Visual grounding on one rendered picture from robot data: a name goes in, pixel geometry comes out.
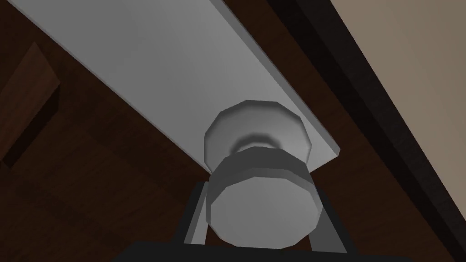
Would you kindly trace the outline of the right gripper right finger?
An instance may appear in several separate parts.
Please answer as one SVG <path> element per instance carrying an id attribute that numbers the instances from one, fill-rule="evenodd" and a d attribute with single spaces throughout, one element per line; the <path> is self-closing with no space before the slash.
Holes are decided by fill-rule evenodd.
<path id="1" fill-rule="evenodd" d="M 317 227 L 309 234 L 314 252 L 358 253 L 347 229 L 323 189 L 316 187 L 323 209 Z"/>

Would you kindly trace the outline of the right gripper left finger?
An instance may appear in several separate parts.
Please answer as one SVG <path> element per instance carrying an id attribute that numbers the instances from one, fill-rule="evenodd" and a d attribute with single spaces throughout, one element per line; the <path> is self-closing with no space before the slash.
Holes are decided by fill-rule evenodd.
<path id="1" fill-rule="evenodd" d="M 173 235 L 174 243 L 205 244 L 208 231 L 208 223 L 206 221 L 207 190 L 207 181 L 196 183 L 185 206 L 177 230 Z"/>

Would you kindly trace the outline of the grey round door knob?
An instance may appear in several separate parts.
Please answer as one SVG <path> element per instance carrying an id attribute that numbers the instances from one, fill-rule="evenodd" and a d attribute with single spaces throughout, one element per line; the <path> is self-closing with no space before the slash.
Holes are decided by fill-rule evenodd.
<path id="1" fill-rule="evenodd" d="M 242 101 L 205 133 L 206 221 L 237 247 L 283 249 L 317 228 L 323 205 L 307 168 L 301 118 L 275 101 Z"/>

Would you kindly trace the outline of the dark brown wooden door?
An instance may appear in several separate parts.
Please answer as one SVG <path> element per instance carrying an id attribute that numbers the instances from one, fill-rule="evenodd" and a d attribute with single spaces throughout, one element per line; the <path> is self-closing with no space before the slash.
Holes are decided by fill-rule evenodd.
<path id="1" fill-rule="evenodd" d="M 333 138 L 312 177 L 362 254 L 455 262 L 266 0 L 226 0 Z M 110 262 L 134 241 L 170 241 L 208 173 L 0 0 L 0 86 L 36 43 L 61 81 L 58 112 L 0 175 L 0 262 Z"/>

